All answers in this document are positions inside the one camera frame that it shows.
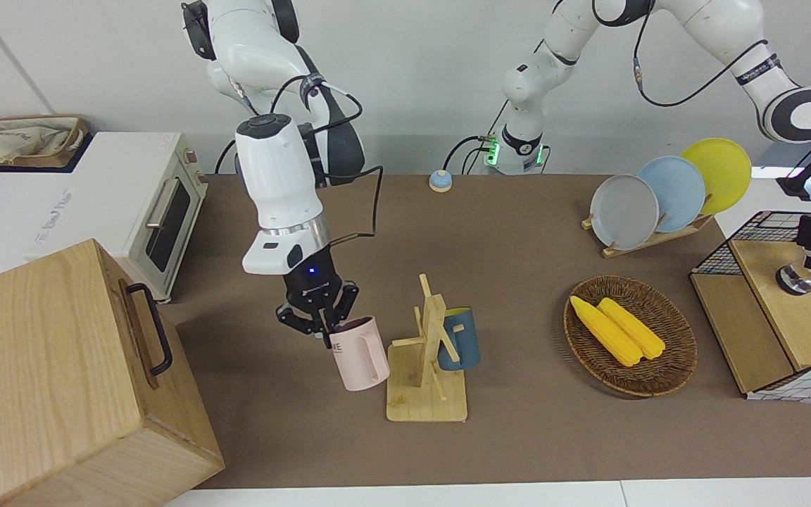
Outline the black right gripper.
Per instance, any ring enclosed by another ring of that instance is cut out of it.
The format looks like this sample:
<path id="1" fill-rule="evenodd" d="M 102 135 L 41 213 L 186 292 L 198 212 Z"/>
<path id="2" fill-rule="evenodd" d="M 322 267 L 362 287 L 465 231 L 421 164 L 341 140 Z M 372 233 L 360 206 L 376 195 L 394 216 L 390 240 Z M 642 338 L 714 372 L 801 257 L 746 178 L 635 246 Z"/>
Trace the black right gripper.
<path id="1" fill-rule="evenodd" d="M 300 333 L 316 336 L 330 350 L 329 334 L 337 332 L 350 317 L 360 292 L 358 285 L 342 283 L 329 245 L 307 256 L 282 278 L 288 303 L 276 308 L 277 320 Z M 295 308 L 310 317 L 297 315 Z"/>

